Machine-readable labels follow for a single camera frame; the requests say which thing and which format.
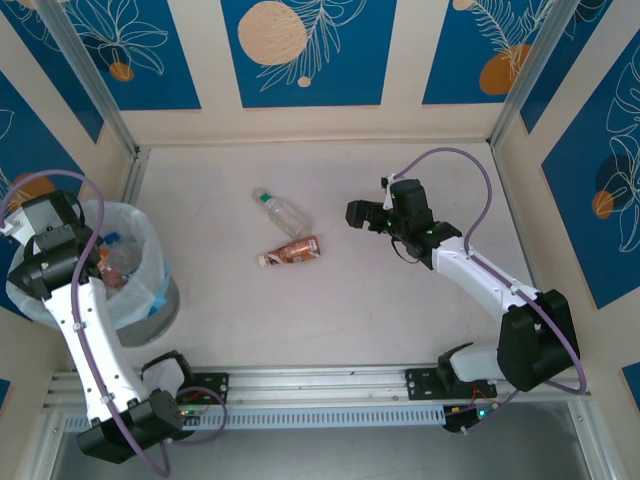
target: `clear plastic bottle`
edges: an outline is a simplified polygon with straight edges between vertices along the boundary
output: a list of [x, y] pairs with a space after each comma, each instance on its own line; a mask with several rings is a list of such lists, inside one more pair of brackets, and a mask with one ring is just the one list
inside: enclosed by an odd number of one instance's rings
[[293, 240], [308, 237], [311, 234], [311, 218], [286, 200], [273, 197], [264, 188], [255, 190], [253, 198], [267, 210], [273, 223]]
[[106, 235], [104, 243], [99, 267], [102, 281], [113, 295], [129, 282], [131, 275], [138, 269], [142, 253], [135, 242], [123, 240], [116, 232]]

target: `blue tape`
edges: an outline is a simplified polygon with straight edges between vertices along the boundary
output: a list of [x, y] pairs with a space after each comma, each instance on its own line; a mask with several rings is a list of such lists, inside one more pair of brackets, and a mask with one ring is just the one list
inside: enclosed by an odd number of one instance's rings
[[156, 313], [162, 307], [167, 304], [167, 289], [169, 288], [169, 280], [171, 279], [171, 265], [165, 258], [164, 260], [164, 280], [162, 281], [162, 285], [158, 289], [156, 293], [156, 298], [153, 301], [153, 305], [151, 305], [151, 310], [149, 310], [149, 316]]

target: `plastic bottle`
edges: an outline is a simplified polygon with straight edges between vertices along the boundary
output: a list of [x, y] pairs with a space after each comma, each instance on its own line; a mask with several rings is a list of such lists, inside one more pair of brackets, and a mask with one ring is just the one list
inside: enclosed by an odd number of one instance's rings
[[135, 242], [123, 240], [116, 232], [104, 237], [105, 248], [101, 249], [100, 272], [107, 290], [113, 293], [124, 287], [131, 275], [140, 266], [142, 253]]
[[286, 200], [271, 196], [264, 188], [255, 190], [253, 198], [267, 210], [273, 223], [293, 240], [311, 234], [311, 218]]
[[320, 256], [320, 247], [316, 237], [307, 237], [291, 242], [272, 252], [258, 257], [261, 267], [282, 265], [284, 263], [300, 263]]

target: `plastic bag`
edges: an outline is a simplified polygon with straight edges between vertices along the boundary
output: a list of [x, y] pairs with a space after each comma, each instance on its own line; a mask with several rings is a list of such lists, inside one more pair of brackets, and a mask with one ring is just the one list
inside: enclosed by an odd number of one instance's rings
[[[122, 238], [135, 240], [142, 250], [140, 266], [129, 282], [107, 300], [107, 308], [117, 330], [146, 318], [154, 305], [162, 304], [167, 282], [160, 240], [147, 216], [126, 203], [105, 202], [104, 208], [104, 223], [100, 236], [118, 232]], [[89, 200], [82, 204], [82, 209], [86, 224], [94, 228], [98, 215], [98, 202]], [[13, 257], [9, 271], [22, 262], [23, 252], [24, 247], [20, 246]], [[12, 283], [7, 282], [6, 289], [9, 299], [27, 317], [58, 328], [53, 315], [44, 307], [42, 301], [29, 297]]]

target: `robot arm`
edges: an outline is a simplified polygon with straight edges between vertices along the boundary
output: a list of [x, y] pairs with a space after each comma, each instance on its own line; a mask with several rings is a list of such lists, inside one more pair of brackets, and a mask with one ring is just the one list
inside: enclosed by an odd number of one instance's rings
[[[25, 247], [24, 260], [8, 275], [9, 281], [41, 299], [62, 331], [82, 382], [91, 429], [78, 436], [81, 450], [91, 456], [122, 463], [134, 452], [124, 440], [108, 405], [144, 449], [182, 430], [177, 390], [189, 386], [191, 371], [177, 352], [152, 362], [139, 378], [125, 360], [107, 310], [97, 246], [80, 275], [78, 303], [81, 323], [72, 314], [71, 279], [92, 230], [75, 197], [56, 191], [26, 202], [5, 220], [0, 231]], [[104, 382], [98, 388], [91, 359], [85, 356], [78, 330], [84, 331]]]
[[386, 233], [393, 243], [402, 243], [409, 256], [474, 297], [498, 327], [497, 342], [461, 345], [439, 358], [438, 376], [445, 388], [453, 389], [456, 382], [505, 379], [518, 390], [529, 391], [573, 365], [558, 338], [516, 292], [540, 306], [578, 352], [564, 296], [524, 285], [473, 248], [465, 248], [459, 230], [434, 220], [419, 181], [396, 181], [390, 176], [382, 179], [382, 186], [387, 190], [384, 204], [349, 203], [349, 225], [362, 228], [366, 221], [370, 231]]

